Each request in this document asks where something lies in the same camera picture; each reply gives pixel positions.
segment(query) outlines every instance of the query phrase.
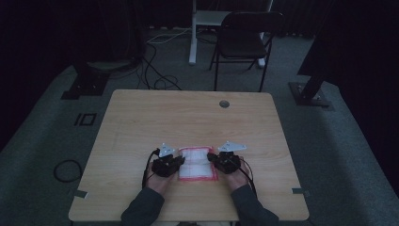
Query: cloth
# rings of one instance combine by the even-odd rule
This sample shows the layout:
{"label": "cloth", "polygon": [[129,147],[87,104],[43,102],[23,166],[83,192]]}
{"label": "cloth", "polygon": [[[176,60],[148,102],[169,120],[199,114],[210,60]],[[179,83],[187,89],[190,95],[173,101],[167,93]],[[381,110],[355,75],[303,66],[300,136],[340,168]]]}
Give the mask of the cloth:
{"label": "cloth", "polygon": [[181,148],[179,153],[182,157],[185,157],[185,160],[179,168],[179,180],[217,181],[217,171],[207,156],[208,153],[213,152],[212,147]]}
{"label": "cloth", "polygon": [[[256,199],[249,185],[231,194],[242,226],[276,226],[279,218]],[[164,198],[150,188],[143,188],[121,216],[123,226],[150,226],[161,212]]]}
{"label": "cloth", "polygon": [[279,217],[263,208],[249,185],[235,189],[231,197],[242,226],[279,225]]}
{"label": "cloth", "polygon": [[144,187],[121,215],[121,225],[152,225],[158,218],[164,202],[164,197],[158,192]]}

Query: red and white cloth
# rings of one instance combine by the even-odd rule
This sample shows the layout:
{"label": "red and white cloth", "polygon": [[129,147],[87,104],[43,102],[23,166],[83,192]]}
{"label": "red and white cloth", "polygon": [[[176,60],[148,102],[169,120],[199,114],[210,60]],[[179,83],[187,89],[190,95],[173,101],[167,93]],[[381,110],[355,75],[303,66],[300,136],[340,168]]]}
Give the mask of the red and white cloth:
{"label": "red and white cloth", "polygon": [[207,157],[213,153],[212,147],[188,147],[179,149],[179,154],[185,157],[184,164],[179,169],[180,181],[217,181],[217,171]]}

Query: person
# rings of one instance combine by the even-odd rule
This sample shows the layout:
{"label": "person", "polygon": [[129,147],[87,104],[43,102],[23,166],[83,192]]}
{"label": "person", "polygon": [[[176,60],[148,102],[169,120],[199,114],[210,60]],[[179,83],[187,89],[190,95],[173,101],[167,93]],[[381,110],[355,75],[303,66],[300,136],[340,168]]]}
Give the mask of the person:
{"label": "person", "polygon": [[[241,164],[241,168],[248,173],[245,164]],[[156,174],[151,176],[147,180],[146,186],[122,213],[121,224],[123,226],[150,226],[154,223],[161,212],[165,201],[164,195],[173,176],[171,175],[168,178]],[[242,226],[279,225],[279,218],[263,208],[257,200],[244,173],[237,170],[231,174],[226,174],[226,179]]]}

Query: dark sleeve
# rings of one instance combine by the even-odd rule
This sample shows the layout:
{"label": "dark sleeve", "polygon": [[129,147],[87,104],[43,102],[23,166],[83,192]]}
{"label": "dark sleeve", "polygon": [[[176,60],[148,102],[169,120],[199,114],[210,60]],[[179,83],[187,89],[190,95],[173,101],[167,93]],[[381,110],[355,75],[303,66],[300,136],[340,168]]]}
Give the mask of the dark sleeve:
{"label": "dark sleeve", "polygon": [[263,208],[249,185],[235,189],[231,197],[242,226],[279,225],[279,217]]}
{"label": "dark sleeve", "polygon": [[121,216],[123,226],[150,226],[156,221],[164,204],[164,197],[144,187]]}

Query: black chair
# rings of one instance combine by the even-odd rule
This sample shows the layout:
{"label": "black chair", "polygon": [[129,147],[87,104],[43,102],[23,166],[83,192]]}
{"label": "black chair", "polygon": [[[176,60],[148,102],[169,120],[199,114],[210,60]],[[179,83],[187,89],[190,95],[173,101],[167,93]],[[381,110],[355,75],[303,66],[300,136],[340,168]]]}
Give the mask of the black chair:
{"label": "black chair", "polygon": [[[248,70],[258,58],[264,58],[264,68],[259,92],[262,91],[264,76],[272,49],[272,39],[280,31],[284,18],[279,12],[242,12],[229,13],[217,31],[217,43],[211,65],[216,64],[215,86],[219,63],[251,62]],[[264,32],[265,41],[261,38]],[[220,61],[223,56],[227,61]]]}

